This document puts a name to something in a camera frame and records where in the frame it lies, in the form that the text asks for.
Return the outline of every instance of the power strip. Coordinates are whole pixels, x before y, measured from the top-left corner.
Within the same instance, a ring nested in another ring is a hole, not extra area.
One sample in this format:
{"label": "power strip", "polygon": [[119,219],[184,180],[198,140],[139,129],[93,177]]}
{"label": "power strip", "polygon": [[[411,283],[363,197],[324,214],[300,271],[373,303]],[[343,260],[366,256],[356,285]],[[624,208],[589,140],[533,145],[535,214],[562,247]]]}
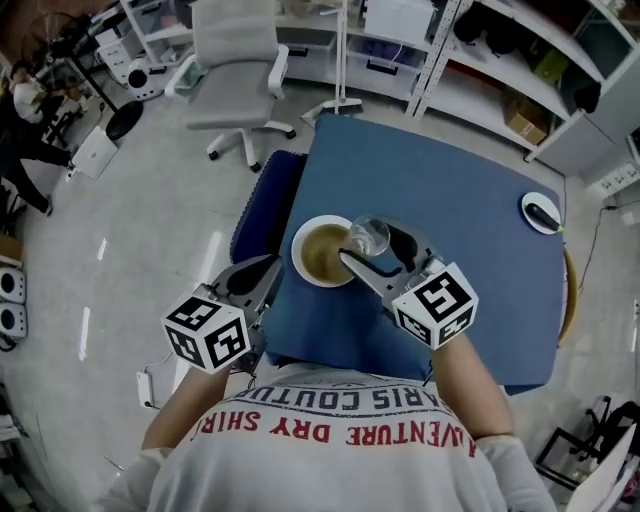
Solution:
{"label": "power strip", "polygon": [[145,409],[151,409],[154,407],[153,403],[153,391],[151,389],[151,375],[144,372],[138,372],[138,398],[140,399],[140,405]]}

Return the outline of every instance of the glass cup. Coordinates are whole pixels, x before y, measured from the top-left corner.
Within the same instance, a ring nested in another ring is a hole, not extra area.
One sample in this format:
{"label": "glass cup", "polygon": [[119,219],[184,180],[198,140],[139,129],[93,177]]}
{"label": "glass cup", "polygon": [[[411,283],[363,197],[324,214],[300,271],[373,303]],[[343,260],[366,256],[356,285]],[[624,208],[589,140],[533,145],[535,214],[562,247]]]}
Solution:
{"label": "glass cup", "polygon": [[358,217],[347,234],[348,245],[370,258],[382,254],[389,247],[390,240],[389,226],[375,217]]}

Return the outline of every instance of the blue tablecloth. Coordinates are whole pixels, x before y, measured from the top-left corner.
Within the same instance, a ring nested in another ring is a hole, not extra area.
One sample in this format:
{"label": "blue tablecloth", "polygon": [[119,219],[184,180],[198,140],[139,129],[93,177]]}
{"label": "blue tablecloth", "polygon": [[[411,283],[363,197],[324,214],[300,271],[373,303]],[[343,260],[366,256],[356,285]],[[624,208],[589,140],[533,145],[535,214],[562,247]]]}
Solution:
{"label": "blue tablecloth", "polygon": [[453,146],[356,119],[325,116],[282,240],[286,275],[266,316],[269,353],[394,377],[423,379],[430,350],[393,327],[380,299],[353,281],[321,289],[291,261],[298,228],[317,215],[384,215],[421,229],[479,296],[467,330],[494,378],[528,389],[553,367],[561,323],[559,235],[524,221],[520,198],[546,187]]}

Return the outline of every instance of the floor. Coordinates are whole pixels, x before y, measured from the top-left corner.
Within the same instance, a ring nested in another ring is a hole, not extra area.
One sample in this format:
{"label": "floor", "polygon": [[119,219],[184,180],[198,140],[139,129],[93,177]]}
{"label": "floor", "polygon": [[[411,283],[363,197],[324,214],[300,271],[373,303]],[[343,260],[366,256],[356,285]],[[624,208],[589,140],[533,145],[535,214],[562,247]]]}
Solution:
{"label": "floor", "polygon": [[[292,123],[299,136],[258,135],[262,161],[277,148],[308,151],[313,132],[298,116],[331,94],[300,84],[286,92],[274,117]],[[154,412],[140,407],[135,374],[168,354],[160,317],[182,292],[227,265],[230,235],[257,179],[239,147],[210,162],[204,150],[215,134],[185,130],[182,108],[165,98],[145,103],[98,180],[79,174],[67,182],[58,179],[60,170],[29,165],[41,189],[53,190],[55,210],[50,218],[30,211],[25,220],[30,333],[3,355],[2,366],[15,413],[31,436],[23,442],[27,458],[64,510],[87,510],[116,475],[107,458],[125,466],[138,450]],[[399,104],[379,98],[367,99],[362,117],[490,158],[563,197],[560,175],[456,120],[428,114],[415,122]],[[565,239],[581,273],[600,204],[579,179],[567,180],[566,195]],[[639,240],[615,212],[603,213],[571,339],[553,376],[511,399],[532,456],[553,428],[574,427],[596,396],[636,397],[630,340]],[[161,405],[174,385],[175,358],[149,371]],[[232,388],[246,385],[242,376],[233,379]]]}

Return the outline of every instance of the white office chair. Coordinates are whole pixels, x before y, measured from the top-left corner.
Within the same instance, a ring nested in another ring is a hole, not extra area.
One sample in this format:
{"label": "white office chair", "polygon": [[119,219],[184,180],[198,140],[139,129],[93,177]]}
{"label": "white office chair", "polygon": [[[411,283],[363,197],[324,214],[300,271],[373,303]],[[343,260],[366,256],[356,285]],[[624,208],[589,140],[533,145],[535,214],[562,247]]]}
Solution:
{"label": "white office chair", "polygon": [[[180,66],[165,88],[169,97],[189,98],[185,120],[190,130],[230,128],[209,144],[211,160],[223,143],[239,134],[247,164],[260,170],[251,131],[270,128],[296,136],[291,125],[271,121],[289,49],[278,45],[273,0],[197,0],[191,4],[195,54]],[[194,74],[201,80],[189,94]]]}

